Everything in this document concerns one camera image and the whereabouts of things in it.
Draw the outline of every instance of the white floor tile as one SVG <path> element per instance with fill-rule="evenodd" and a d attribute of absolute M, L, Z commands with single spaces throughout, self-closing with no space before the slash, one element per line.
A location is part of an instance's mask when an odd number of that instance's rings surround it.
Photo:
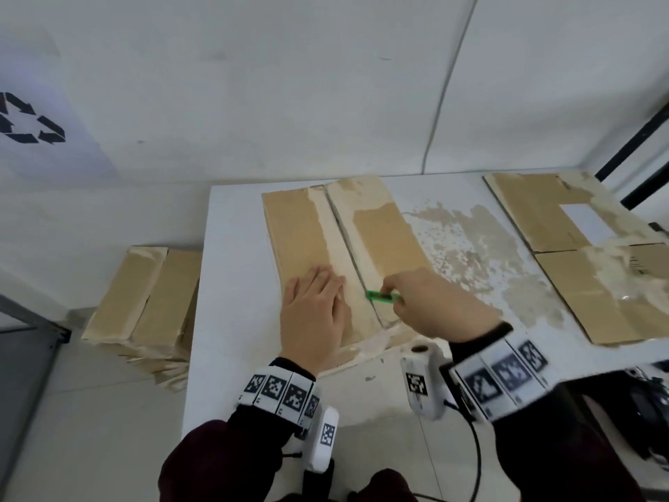
<path fill-rule="evenodd" d="M 421 419 L 443 499 L 466 502 L 476 480 L 476 445 L 464 418 L 447 411 L 439 421 Z M 491 425 L 474 424 L 481 444 L 482 474 L 477 502 L 518 502 L 520 492 L 502 470 Z"/>
<path fill-rule="evenodd" d="M 82 333 L 72 331 L 70 343 L 61 345 L 45 395 L 152 378 L 124 358 L 82 342 Z"/>
<path fill-rule="evenodd" d="M 152 380 L 45 396 L 5 502 L 157 500 L 184 402 Z"/>
<path fill-rule="evenodd" d="M 351 490 L 361 490 L 376 472 L 395 469 L 417 492 L 441 497 L 430 455 L 414 414 L 345 426 L 334 441 L 334 480 L 330 497 L 345 500 Z"/>

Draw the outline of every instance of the dark red sleeve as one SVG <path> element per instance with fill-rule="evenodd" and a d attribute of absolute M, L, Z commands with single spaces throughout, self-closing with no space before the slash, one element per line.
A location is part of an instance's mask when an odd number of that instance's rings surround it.
<path fill-rule="evenodd" d="M 463 361 L 512 329 L 503 322 L 484 337 L 450 344 L 453 361 Z M 611 445 L 578 419 L 562 386 L 493 427 L 500 465 L 523 502 L 644 500 Z"/>
<path fill-rule="evenodd" d="M 271 364 L 315 380 L 287 359 L 279 357 Z M 214 420 L 198 426 L 163 464 L 161 502 L 262 502 L 281 468 L 281 447 L 297 430 L 272 413 L 243 405 L 227 423 Z"/>

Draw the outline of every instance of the cardboard box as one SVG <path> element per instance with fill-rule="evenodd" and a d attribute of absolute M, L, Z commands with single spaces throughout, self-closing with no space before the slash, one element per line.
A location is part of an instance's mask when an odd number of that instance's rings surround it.
<path fill-rule="evenodd" d="M 82 340 L 119 355 L 188 361 L 201 252 L 133 246 Z"/>
<path fill-rule="evenodd" d="M 593 343 L 669 337 L 669 246 L 536 255 Z"/>
<path fill-rule="evenodd" d="M 588 173 L 492 173 L 484 180 L 534 253 L 664 242 Z"/>
<path fill-rule="evenodd" d="M 669 336 L 669 247 L 596 178 L 484 177 L 593 343 Z"/>

